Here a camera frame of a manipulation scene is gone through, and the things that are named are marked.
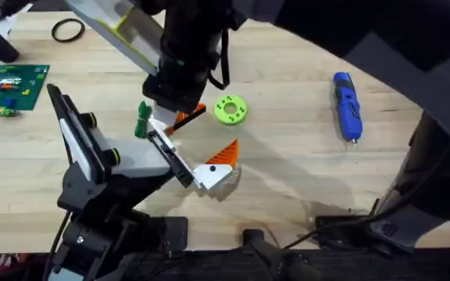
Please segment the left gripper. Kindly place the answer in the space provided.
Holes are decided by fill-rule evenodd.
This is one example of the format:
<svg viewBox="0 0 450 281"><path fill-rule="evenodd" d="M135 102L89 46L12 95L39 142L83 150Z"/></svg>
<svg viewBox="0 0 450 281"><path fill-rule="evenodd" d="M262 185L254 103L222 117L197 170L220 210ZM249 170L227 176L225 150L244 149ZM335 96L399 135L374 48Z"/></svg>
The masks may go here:
<svg viewBox="0 0 450 281"><path fill-rule="evenodd" d="M80 153L80 168L88 180L96 183L105 183L115 175L140 179L169 173L184 187L195 180L198 187L211 190L221 184L237 164L239 143L238 139L233 139L191 171L170 140L172 132L167 130L171 126L153 114L138 117L136 128L144 129L145 136L134 140L105 137L91 112L80 114L80 121L80 132L87 145Z"/></svg>

